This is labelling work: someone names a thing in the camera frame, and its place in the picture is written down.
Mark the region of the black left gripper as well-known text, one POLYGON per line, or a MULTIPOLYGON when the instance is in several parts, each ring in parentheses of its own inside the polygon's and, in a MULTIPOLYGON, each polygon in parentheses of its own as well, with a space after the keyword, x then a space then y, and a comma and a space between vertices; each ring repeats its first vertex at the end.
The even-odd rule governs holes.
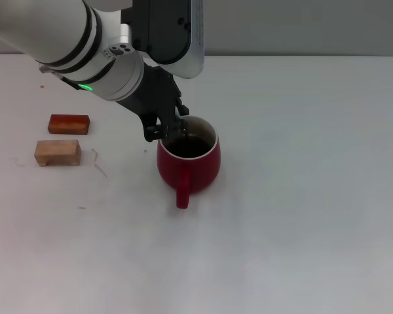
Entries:
MULTIPOLYGON (((188 116, 189 109, 183 105, 181 92, 169 72, 161 67, 144 64, 143 76, 138 87, 126 98, 117 102, 138 116, 155 114, 157 118, 167 119, 188 116)), ((147 142, 169 141, 184 133, 181 122, 172 127, 162 124, 145 125, 144 138, 147 142)))

